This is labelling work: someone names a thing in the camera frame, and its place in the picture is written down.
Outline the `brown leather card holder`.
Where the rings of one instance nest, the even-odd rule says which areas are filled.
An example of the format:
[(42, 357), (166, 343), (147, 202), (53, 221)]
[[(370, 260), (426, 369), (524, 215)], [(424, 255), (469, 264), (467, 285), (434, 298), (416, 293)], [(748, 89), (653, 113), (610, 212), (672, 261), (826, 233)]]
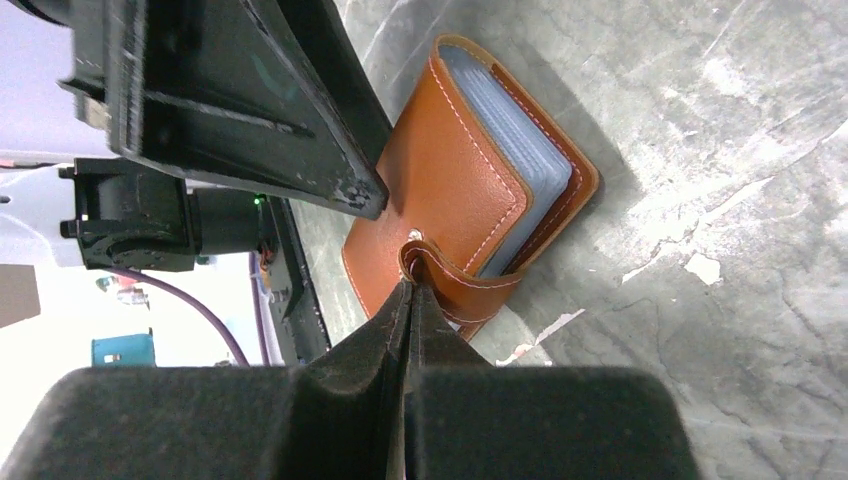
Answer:
[(377, 164), (389, 200), (342, 258), (364, 313), (422, 279), (464, 339), (596, 192), (597, 168), (489, 52), (445, 34)]

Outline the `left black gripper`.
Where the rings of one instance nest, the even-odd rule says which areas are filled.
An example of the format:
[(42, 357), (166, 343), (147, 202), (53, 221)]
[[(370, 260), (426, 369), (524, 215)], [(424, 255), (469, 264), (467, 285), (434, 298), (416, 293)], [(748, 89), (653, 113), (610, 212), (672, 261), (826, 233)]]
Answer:
[(13, 1), (72, 32), (77, 118), (185, 179), (374, 219), (390, 122), (332, 1)]

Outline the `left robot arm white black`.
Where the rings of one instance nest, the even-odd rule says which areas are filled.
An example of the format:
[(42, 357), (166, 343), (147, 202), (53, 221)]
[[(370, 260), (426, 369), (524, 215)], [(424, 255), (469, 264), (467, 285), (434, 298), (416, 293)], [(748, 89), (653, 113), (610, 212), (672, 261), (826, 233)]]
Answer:
[(331, 1), (19, 1), (69, 29), (76, 117), (107, 158), (1, 175), (8, 263), (189, 271), (257, 250), (270, 198), (385, 208), (390, 122)]

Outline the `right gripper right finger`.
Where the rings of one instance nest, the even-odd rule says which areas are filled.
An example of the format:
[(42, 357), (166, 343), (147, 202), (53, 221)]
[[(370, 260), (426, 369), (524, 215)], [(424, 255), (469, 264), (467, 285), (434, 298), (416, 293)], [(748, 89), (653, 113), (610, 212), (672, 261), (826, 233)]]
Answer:
[(412, 289), (410, 479), (697, 479), (678, 408), (630, 367), (496, 367)]

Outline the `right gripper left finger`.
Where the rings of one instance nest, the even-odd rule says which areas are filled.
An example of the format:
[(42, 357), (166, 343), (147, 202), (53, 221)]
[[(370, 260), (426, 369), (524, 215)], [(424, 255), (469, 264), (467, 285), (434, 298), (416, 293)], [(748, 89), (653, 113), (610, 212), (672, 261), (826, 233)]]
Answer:
[(414, 298), (300, 367), (88, 368), (47, 393), (5, 479), (400, 479)]

